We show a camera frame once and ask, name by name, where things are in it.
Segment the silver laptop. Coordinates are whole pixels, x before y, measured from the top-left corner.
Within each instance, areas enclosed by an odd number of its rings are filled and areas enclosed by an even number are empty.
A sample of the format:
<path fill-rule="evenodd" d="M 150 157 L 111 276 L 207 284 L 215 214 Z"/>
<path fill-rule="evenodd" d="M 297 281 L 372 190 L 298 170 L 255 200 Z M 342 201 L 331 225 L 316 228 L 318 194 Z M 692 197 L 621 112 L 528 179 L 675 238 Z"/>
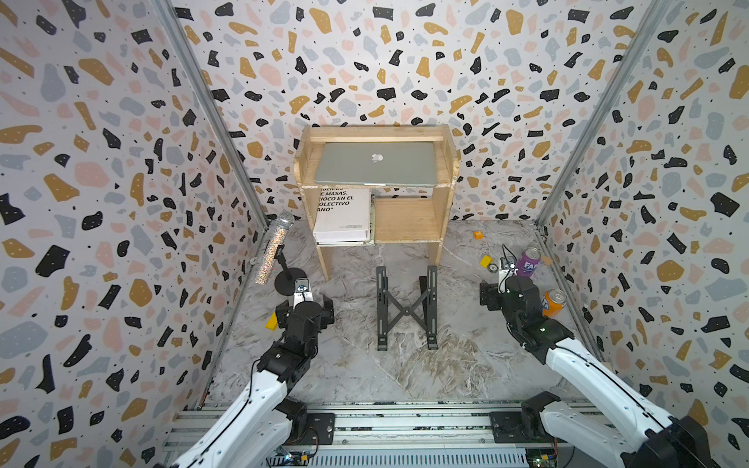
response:
<path fill-rule="evenodd" d="M 330 142 L 323 146 L 314 181 L 345 185 L 436 186 L 434 144 Z"/>

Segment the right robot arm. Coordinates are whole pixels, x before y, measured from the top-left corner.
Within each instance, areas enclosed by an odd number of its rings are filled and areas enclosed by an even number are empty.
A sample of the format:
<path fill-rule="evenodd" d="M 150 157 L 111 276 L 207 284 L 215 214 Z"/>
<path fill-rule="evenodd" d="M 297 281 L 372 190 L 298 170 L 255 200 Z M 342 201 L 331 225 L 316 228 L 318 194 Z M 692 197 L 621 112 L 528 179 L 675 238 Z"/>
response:
<path fill-rule="evenodd" d="M 563 324 L 542 312 L 540 291 L 524 276 L 483 282 L 480 302 L 502 313 L 507 329 L 540 364 L 573 384 L 608 419 L 579 413 L 543 391 L 520 409 L 522 434 L 560 439 L 607 467 L 710 467 L 705 429 L 692 417 L 673 417 L 606 368 Z"/>

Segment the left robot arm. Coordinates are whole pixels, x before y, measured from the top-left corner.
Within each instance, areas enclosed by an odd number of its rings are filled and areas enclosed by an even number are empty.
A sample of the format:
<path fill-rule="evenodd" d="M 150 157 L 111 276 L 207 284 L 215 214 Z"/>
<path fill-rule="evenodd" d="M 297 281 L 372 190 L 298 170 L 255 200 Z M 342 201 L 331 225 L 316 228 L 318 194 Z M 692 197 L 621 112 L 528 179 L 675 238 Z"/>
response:
<path fill-rule="evenodd" d="M 179 456 L 173 467 L 261 467 L 286 442 L 309 428 L 306 404 L 290 396 L 319 352 L 321 331 L 335 323 L 333 300 L 297 294 L 276 307 L 282 330 L 261 358 L 240 396 Z"/>

